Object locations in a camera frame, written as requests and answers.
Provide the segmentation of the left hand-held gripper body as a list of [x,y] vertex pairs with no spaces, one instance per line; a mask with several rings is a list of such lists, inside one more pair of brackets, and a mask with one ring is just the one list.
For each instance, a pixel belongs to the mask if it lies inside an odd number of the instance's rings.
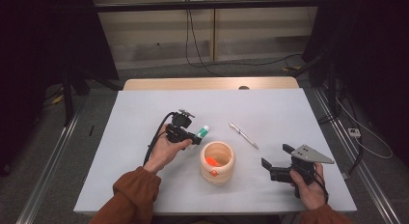
[[186,129],[192,124],[192,114],[184,109],[172,113],[172,121],[166,126],[167,139],[172,143],[179,143],[186,139],[195,142],[195,135],[187,132]]

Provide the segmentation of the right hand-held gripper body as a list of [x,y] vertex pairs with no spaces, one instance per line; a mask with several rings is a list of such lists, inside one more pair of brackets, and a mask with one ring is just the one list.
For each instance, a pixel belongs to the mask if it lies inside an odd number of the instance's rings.
[[[308,145],[302,145],[295,149],[291,154],[291,169],[298,172],[306,184],[315,182],[315,167],[314,164],[325,163],[334,164],[335,161],[330,157],[318,152]],[[324,185],[326,199],[329,198],[326,185]]]

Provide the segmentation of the green white glue stick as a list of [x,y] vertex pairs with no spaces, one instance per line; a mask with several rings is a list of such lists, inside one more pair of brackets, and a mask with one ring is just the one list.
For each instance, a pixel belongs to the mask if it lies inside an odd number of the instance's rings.
[[196,134],[196,136],[202,138],[202,140],[208,135],[210,131],[210,127],[209,126],[203,126]]

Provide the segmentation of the orange highlighter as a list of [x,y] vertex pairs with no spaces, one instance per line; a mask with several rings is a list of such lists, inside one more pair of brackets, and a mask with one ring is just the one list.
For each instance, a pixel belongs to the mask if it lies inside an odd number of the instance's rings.
[[205,158],[205,161],[210,166],[214,166],[214,167],[221,167],[222,166],[221,163],[219,163],[215,158],[213,158],[211,156],[207,156]]

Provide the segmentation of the silver pen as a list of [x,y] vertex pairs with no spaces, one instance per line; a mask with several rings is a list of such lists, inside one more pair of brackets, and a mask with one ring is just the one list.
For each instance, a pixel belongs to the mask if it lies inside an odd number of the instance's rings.
[[238,135],[240,135],[246,142],[248,142],[253,148],[259,150],[259,146],[254,142],[245,132],[243,132],[238,126],[232,122],[228,122],[228,125],[233,129]]

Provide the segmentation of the cream ribbed pen holder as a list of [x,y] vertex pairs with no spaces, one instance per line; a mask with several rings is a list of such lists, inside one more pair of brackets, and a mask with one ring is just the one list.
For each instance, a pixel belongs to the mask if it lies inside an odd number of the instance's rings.
[[[222,166],[214,167],[208,165],[205,161],[207,156],[215,158]],[[220,141],[210,142],[201,150],[201,174],[207,182],[223,185],[232,178],[235,161],[235,152],[232,147]]]

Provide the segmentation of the person's left hand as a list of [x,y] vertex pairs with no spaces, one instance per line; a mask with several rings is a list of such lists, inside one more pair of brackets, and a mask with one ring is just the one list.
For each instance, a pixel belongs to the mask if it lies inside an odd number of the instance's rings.
[[161,127],[150,159],[143,166],[145,170],[153,174],[157,174],[176,157],[179,151],[192,144],[191,139],[178,143],[170,142],[166,137],[166,127],[166,125]]

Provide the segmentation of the person's right hand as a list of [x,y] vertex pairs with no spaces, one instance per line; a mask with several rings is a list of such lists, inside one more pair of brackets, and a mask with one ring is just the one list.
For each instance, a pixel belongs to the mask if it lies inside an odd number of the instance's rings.
[[315,182],[311,184],[306,184],[298,172],[294,170],[289,172],[293,183],[298,186],[301,202],[307,210],[316,210],[327,204],[323,166],[321,163],[316,162],[314,167]]

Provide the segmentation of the wooden table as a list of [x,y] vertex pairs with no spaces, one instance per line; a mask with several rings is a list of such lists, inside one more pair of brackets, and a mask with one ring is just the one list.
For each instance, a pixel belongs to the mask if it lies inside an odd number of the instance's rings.
[[197,77],[197,78],[146,78],[129,79],[125,91],[136,90],[249,90],[297,89],[295,78],[290,76],[266,77]]

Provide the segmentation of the white table mat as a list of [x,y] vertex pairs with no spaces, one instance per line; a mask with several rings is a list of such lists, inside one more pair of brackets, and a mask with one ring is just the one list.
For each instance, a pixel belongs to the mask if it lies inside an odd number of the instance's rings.
[[[97,212],[113,195],[113,183],[144,161],[164,117],[179,109],[193,114],[190,131],[209,126],[206,143],[222,141],[236,154],[232,178],[207,182],[200,172],[200,147],[190,147],[159,172],[162,180],[156,214],[268,214],[299,211],[291,185],[273,182],[264,158],[287,167],[293,148],[308,145],[329,155],[329,146],[301,89],[122,91],[118,94],[94,161],[74,207]],[[259,146],[253,148],[228,125],[234,123]]]

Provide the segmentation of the black metal stand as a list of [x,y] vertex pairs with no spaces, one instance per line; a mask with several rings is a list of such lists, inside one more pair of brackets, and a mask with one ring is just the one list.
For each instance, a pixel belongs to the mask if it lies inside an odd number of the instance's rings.
[[90,70],[63,70],[62,86],[66,108],[65,126],[68,126],[74,117],[71,89],[74,89],[79,96],[87,96],[91,91],[86,82],[87,79],[92,79],[113,91],[121,91],[123,89],[123,86],[110,82],[108,79],[103,79]]
[[304,73],[309,76],[310,84],[313,87],[323,86],[324,81],[327,81],[330,115],[337,118],[336,67],[331,54],[328,51],[319,53],[309,63],[302,66],[300,70],[293,72],[291,76],[296,78]]

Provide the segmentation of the black curtain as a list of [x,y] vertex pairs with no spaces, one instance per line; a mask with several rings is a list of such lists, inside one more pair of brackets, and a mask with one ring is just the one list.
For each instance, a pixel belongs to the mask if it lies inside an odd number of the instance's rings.
[[409,167],[409,0],[332,0],[318,8],[303,53],[310,62],[340,28],[341,80]]
[[45,101],[61,84],[119,78],[94,0],[0,0],[0,177],[10,173]]

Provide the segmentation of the black horizontal bar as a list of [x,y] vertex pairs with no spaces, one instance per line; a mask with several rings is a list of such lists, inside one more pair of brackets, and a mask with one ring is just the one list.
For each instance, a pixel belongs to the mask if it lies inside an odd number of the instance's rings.
[[201,1],[163,2],[139,4],[96,4],[98,13],[152,12],[182,10],[247,9],[247,8],[297,8],[316,7],[323,0],[248,0],[248,1]]

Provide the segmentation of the aluminium floor rail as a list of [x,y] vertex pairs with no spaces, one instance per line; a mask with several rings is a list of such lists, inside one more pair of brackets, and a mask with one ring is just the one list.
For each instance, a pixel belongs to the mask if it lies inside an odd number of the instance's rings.
[[77,126],[82,111],[82,107],[75,111],[68,124],[64,126],[58,142],[55,145],[54,150],[50,158],[48,159],[40,178],[34,186],[15,224],[33,224],[41,207],[44,196],[51,184],[51,180],[56,173],[61,158],[64,155],[68,142]]
[[[355,162],[359,153],[359,146],[353,137],[350,137],[347,130],[341,123],[341,121],[336,118],[330,111],[329,105],[327,104],[328,99],[324,95],[324,92],[320,89],[314,89],[315,96],[319,100],[321,107],[323,108],[325,115],[330,119],[330,124],[341,141],[342,146],[348,154],[348,157],[352,162]],[[396,212],[393,209],[392,203],[387,198],[386,194],[382,190],[381,186],[376,181],[373,174],[370,172],[369,168],[366,166],[363,160],[355,167],[354,170],[357,173],[365,186],[371,200],[378,209],[380,215],[382,216],[386,224],[401,224]]]

